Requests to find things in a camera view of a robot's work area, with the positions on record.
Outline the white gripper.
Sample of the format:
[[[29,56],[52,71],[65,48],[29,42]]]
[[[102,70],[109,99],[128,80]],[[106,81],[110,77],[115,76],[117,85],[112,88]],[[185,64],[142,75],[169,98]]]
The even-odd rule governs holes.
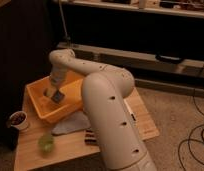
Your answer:
[[[46,97],[49,97],[51,98],[52,95],[57,91],[59,90],[58,88],[56,88],[55,86],[53,86],[52,84],[49,84],[47,86],[47,88],[44,90],[43,94],[46,96]]]

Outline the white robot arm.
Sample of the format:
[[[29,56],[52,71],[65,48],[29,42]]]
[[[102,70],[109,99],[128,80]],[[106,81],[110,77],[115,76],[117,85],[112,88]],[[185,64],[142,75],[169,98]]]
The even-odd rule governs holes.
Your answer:
[[[45,95],[58,102],[69,70],[84,76],[81,97],[104,163],[110,171],[158,171],[124,99],[134,87],[133,75],[113,65],[78,59],[71,49],[49,53],[52,70]]]

